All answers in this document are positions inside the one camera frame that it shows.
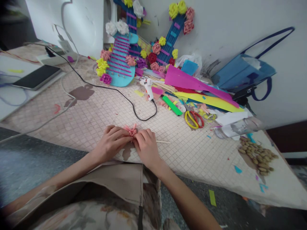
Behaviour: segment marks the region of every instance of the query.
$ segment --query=table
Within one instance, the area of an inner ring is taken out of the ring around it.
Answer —
[[[35,60],[36,55],[44,52],[43,47],[36,45],[10,50],[10,53],[30,60]],[[94,65],[94,60],[81,57],[76,70],[86,81],[103,85],[93,72]],[[71,71],[68,64],[59,67],[63,71]],[[271,163],[275,171],[259,182],[256,180],[256,170],[250,167],[249,162],[247,161],[247,164],[237,151],[240,143],[232,139],[218,139],[211,128],[213,123],[206,122],[203,129],[192,131],[183,116],[177,117],[158,102],[156,116],[142,122],[135,117],[131,104],[115,90],[87,85],[74,72],[68,73],[63,82],[68,92],[73,91],[77,102],[40,130],[30,133],[30,136],[61,146],[91,151],[106,126],[114,124],[131,127],[137,123],[138,129],[150,128],[156,133],[158,140],[171,142],[158,143],[158,148],[160,156],[176,174],[224,187],[262,204],[307,210],[307,191],[279,151],[272,146],[265,132],[254,133],[253,138],[264,148],[279,155],[279,159]],[[154,105],[134,93],[134,90],[144,91],[139,84],[134,82],[128,87],[117,89],[134,103],[140,118],[145,119],[154,114]],[[52,118],[58,108],[63,110],[70,100],[57,81],[0,125],[18,132],[31,130]],[[115,159],[141,162],[132,144],[126,145]],[[243,171],[241,174],[236,173],[235,165]],[[260,183],[268,186],[264,193],[260,189]]]

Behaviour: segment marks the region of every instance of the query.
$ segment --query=gray floor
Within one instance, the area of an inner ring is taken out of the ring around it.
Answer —
[[[0,140],[16,134],[0,128]],[[31,190],[59,173],[86,152],[60,147],[35,138],[23,136],[0,145],[0,180],[2,205]],[[220,225],[226,229],[307,229],[302,211],[272,207],[263,217],[248,206],[236,193],[224,188],[193,182],[180,177],[209,208]],[[209,189],[215,192],[217,207],[210,204]],[[188,229],[174,200],[162,185],[162,220],[173,218],[180,228]]]

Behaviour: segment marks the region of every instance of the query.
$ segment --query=hand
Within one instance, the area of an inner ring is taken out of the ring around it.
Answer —
[[[155,133],[150,129],[141,130],[134,135],[133,143],[143,164],[154,173],[163,161],[158,153]]]
[[[91,154],[97,163],[102,164],[111,160],[129,141],[132,141],[132,137],[127,130],[114,125],[108,126]]]

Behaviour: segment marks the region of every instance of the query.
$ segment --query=glue gun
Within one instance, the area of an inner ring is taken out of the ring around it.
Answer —
[[[153,81],[150,78],[146,78],[140,81],[140,84],[145,87],[147,94],[148,94],[148,100],[151,101],[154,99],[153,91],[151,89],[151,86],[153,85]]]

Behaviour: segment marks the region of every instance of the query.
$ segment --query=bag strap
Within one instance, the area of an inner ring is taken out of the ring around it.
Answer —
[[[262,99],[258,99],[256,97],[255,90],[254,89],[252,90],[252,97],[255,101],[264,101],[268,97],[268,95],[271,93],[271,90],[272,90],[272,78],[271,77],[268,77],[266,79],[266,84],[268,86],[268,89],[266,91],[265,96]]]
[[[258,44],[258,43],[260,43],[260,42],[262,42],[262,41],[264,41],[264,40],[267,40],[267,39],[269,39],[269,38],[275,37],[275,36],[277,36],[277,35],[279,35],[279,34],[282,34],[282,33],[284,33],[284,32],[287,32],[287,31],[289,31],[289,30],[291,30],[291,32],[290,32],[289,34],[283,36],[281,39],[279,39],[278,41],[274,42],[269,48],[267,48],[265,51],[263,51],[261,54],[259,54],[259,55],[258,55],[257,57],[255,57],[255,58],[256,58],[256,59],[259,59],[262,55],[264,55],[266,52],[268,52],[269,50],[271,50],[274,46],[276,46],[278,43],[280,43],[282,40],[284,40],[286,37],[288,37],[288,36],[295,30],[295,28],[294,28],[294,27],[288,27],[288,28],[286,28],[286,29],[280,30],[280,31],[278,31],[278,32],[276,32],[276,33],[273,33],[273,34],[271,34],[271,35],[265,37],[264,39],[258,41],[257,43],[255,43],[254,45],[256,45],[256,44]],[[243,51],[241,52],[241,54],[244,54],[249,48],[253,47],[254,45],[248,47],[246,50],[243,50]]]

